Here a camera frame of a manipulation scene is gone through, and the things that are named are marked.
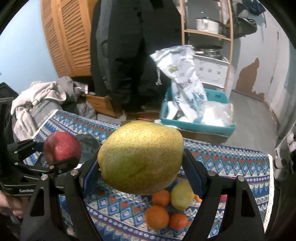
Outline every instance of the stainless steel pot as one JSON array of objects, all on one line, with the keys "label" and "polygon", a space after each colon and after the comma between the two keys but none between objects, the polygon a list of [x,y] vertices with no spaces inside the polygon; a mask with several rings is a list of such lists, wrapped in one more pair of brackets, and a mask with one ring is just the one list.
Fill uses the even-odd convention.
[{"label": "stainless steel pot", "polygon": [[199,31],[219,34],[221,26],[223,26],[221,22],[208,17],[196,19],[196,29]]},{"label": "stainless steel pot", "polygon": [[210,58],[222,57],[222,47],[216,45],[199,45],[195,47],[195,54]]}]

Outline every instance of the turquoise basket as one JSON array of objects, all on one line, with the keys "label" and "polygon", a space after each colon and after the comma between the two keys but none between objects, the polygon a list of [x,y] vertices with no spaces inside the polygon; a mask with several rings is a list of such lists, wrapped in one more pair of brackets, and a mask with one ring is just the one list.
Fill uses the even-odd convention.
[{"label": "turquoise basket", "polygon": [[[229,100],[224,92],[210,90],[210,89],[205,89],[205,91],[207,93],[208,101],[216,101],[223,104],[229,103]],[[168,101],[170,100],[172,100],[172,92],[171,92],[171,88],[169,87],[165,96],[165,100],[161,107],[161,112],[160,112],[161,123],[164,125],[176,126],[178,128],[188,130],[188,131],[217,134],[217,135],[222,135],[227,137],[230,137],[236,128],[235,124],[232,126],[220,127],[220,126],[209,126],[205,124],[188,123],[188,122],[178,121],[178,120],[168,120],[165,117],[168,112]]]}]

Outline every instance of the apple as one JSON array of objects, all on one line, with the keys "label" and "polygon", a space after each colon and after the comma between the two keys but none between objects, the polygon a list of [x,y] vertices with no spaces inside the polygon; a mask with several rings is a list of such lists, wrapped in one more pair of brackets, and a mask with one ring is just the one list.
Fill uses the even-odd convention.
[{"label": "apple", "polygon": [[66,132],[53,132],[44,142],[43,154],[49,165],[70,157],[76,157],[80,161],[81,153],[79,140]]},{"label": "apple", "polygon": [[227,195],[221,195],[220,202],[226,202],[226,200],[227,200]]}]

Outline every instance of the silver bolt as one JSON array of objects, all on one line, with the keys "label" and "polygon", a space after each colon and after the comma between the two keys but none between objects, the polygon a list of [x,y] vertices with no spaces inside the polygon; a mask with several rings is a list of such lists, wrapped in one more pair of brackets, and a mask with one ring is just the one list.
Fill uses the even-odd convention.
[{"label": "silver bolt", "polygon": [[46,180],[47,178],[48,178],[47,174],[44,174],[44,175],[41,176],[41,180],[43,180],[43,181]]},{"label": "silver bolt", "polygon": [[216,173],[215,173],[214,171],[212,171],[212,170],[208,171],[207,173],[208,173],[208,175],[211,176],[211,177],[213,177],[213,176],[216,175]]},{"label": "silver bolt", "polygon": [[238,179],[239,181],[241,181],[241,182],[244,181],[244,177],[243,177],[243,176],[238,176],[237,179]]},{"label": "silver bolt", "polygon": [[75,175],[78,174],[78,170],[77,170],[77,169],[74,169],[74,170],[72,170],[72,171],[70,172],[70,174],[71,174],[72,176],[75,176]]}]

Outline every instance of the yellow pear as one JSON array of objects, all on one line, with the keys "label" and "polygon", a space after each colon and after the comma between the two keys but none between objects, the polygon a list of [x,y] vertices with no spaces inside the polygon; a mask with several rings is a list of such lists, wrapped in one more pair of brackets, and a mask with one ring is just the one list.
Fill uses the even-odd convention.
[{"label": "yellow pear", "polygon": [[177,176],[183,145],[182,135],[174,128],[141,120],[125,124],[99,150],[102,178],[121,192],[156,193]]},{"label": "yellow pear", "polygon": [[194,199],[194,193],[187,179],[174,186],[171,192],[171,203],[174,208],[185,210]]}]

